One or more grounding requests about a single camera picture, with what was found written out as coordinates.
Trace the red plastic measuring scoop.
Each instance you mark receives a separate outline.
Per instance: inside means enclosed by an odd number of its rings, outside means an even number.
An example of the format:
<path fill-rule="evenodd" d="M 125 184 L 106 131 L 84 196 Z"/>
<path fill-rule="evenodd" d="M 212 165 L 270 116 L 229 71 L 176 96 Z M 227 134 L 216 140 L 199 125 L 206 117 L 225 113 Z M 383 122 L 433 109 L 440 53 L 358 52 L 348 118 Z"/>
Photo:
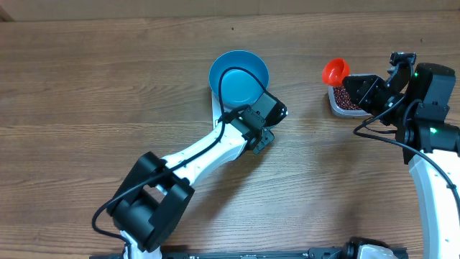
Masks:
<path fill-rule="evenodd" d="M 349 74 L 349 64 L 343 58 L 335 58 L 324 67 L 322 81 L 329 86 L 338 87 Z"/>

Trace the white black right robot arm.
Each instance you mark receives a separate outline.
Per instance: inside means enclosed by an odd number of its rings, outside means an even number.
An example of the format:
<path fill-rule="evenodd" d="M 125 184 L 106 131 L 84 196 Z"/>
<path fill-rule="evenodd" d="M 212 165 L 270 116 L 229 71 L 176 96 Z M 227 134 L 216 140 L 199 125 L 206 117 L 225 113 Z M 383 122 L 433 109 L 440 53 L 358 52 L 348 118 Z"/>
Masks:
<path fill-rule="evenodd" d="M 456 84 L 453 69 L 434 63 L 399 62 L 391 76 L 350 75 L 342 81 L 351 101 L 396 128 L 417 192 L 424 258 L 459 257 L 459 127 L 446 123 Z"/>

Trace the blue plastic bowl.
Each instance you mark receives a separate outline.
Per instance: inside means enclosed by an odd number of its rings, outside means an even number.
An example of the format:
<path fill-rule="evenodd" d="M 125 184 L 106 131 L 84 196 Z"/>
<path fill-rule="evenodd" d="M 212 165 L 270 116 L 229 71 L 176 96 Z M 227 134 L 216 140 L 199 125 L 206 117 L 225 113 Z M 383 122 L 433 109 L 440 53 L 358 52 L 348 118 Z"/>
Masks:
<path fill-rule="evenodd" d="M 212 64 L 208 82 L 211 91 L 219 97 L 219 80 L 222 73 L 230 67 L 239 67 L 254 74 L 265 88 L 270 83 L 270 72 L 258 55 L 246 50 L 232 50 L 218 57 Z M 235 108 L 243 104 L 253 104 L 262 94 L 262 88 L 247 72 L 232 69 L 225 73 L 221 90 L 223 103 L 228 108 Z"/>

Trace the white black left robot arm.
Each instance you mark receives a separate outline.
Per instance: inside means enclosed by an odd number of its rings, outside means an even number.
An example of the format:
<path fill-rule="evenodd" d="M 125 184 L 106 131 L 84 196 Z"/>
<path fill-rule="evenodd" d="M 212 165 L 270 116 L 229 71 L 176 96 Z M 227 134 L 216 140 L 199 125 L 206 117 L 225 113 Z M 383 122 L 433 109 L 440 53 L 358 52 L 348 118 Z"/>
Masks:
<path fill-rule="evenodd" d="M 271 128 L 287 114 L 279 99 L 263 93 L 253 104 L 222 111 L 214 129 L 190 147 L 163 158 L 142 155 L 106 209 L 125 241 L 123 258 L 160 258 L 194 184 L 247 150 L 260 153 L 274 139 Z"/>

